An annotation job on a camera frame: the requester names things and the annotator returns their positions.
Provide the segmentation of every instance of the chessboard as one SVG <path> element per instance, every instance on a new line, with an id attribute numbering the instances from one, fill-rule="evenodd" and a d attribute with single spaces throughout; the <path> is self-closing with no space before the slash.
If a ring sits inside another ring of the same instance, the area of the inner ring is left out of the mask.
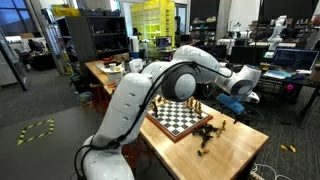
<path id="1" fill-rule="evenodd" d="M 147 113 L 149 118 L 172 141 L 177 142 L 192 130 L 210 119 L 212 116 L 202 112 L 201 118 L 194 110 L 186 107 L 186 103 L 172 102 L 161 104 L 156 113 L 153 109 Z"/>

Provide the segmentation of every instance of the white cable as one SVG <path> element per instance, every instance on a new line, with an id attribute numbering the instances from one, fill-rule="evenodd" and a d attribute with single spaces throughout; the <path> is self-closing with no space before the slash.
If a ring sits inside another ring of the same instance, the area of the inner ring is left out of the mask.
<path id="1" fill-rule="evenodd" d="M 268 168 L 270 168 L 270 169 L 273 171 L 273 173 L 274 173 L 274 176 L 275 176 L 274 180 L 277 180 L 279 177 L 282 177 L 282 178 L 285 178 L 285 179 L 291 180 L 291 179 L 290 179 L 290 178 L 288 178 L 287 176 L 284 176 L 284 175 L 277 175 L 276 171 L 275 171 L 271 166 L 264 165 L 264 164 L 256 164 L 256 163 L 254 163 L 254 165 L 255 165 L 255 168 L 253 168 L 253 169 L 251 170 L 252 172 L 257 172 L 257 170 L 258 170 L 258 166 L 261 166 L 261 167 L 268 167 Z"/>

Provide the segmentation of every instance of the computer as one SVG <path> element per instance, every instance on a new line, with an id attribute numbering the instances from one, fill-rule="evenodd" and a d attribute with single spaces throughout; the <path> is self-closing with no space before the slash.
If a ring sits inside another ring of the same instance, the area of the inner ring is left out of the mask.
<path id="1" fill-rule="evenodd" d="M 231 64 L 259 65 L 269 46 L 233 46 Z"/>
<path id="2" fill-rule="evenodd" d="M 43 51 L 43 45 L 41 45 L 39 42 L 36 42 L 36 41 L 29 39 L 28 45 L 29 45 L 31 51 L 37 51 L 37 52 Z"/>
<path id="3" fill-rule="evenodd" d="M 190 35 L 181 35 L 180 40 L 181 40 L 181 42 L 188 42 L 191 40 L 191 37 L 190 37 Z"/>
<path id="4" fill-rule="evenodd" d="M 290 70 L 312 70 L 319 51 L 278 48 L 272 59 L 273 65 Z"/>
<path id="5" fill-rule="evenodd" d="M 172 46 L 171 36 L 158 36 L 156 37 L 156 47 L 165 49 Z"/>

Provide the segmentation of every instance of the wooden workbench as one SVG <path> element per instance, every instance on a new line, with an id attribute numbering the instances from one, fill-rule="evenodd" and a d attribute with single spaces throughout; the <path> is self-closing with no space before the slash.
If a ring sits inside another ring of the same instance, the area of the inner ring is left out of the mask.
<path id="1" fill-rule="evenodd" d="M 97 62 L 86 63 L 90 71 L 104 84 L 106 75 L 95 66 Z M 187 135 L 177 143 L 171 141 L 149 119 L 145 118 L 140 135 L 154 150 L 157 157 L 176 179 L 236 179 L 244 169 L 250 168 L 255 156 L 267 142 L 268 136 L 234 120 L 220 112 L 203 105 L 202 110 L 213 116 L 209 123 L 214 127 L 222 126 L 226 120 L 226 130 L 219 138 L 206 144 L 209 154 L 199 157 L 197 151 L 202 150 L 202 138 Z"/>
<path id="2" fill-rule="evenodd" d="M 94 62 L 87 62 L 86 66 L 89 69 L 89 71 L 91 72 L 92 75 L 94 75 L 99 82 L 103 85 L 103 87 L 105 88 L 105 90 L 107 91 L 107 93 L 109 95 L 112 94 L 112 88 L 108 88 L 108 76 L 106 73 L 104 73 L 103 71 L 101 71 L 100 69 L 97 68 L 97 64 L 99 63 L 103 63 L 103 61 L 94 61 Z"/>

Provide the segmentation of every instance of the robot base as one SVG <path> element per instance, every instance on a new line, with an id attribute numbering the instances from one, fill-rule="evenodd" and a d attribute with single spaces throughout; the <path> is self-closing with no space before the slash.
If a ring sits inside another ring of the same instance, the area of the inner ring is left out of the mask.
<path id="1" fill-rule="evenodd" d="M 84 145 L 90 144 L 93 136 Z M 126 179 L 134 180 L 130 166 L 121 154 L 122 146 L 114 150 L 91 150 L 84 159 L 84 169 L 88 180 Z"/>

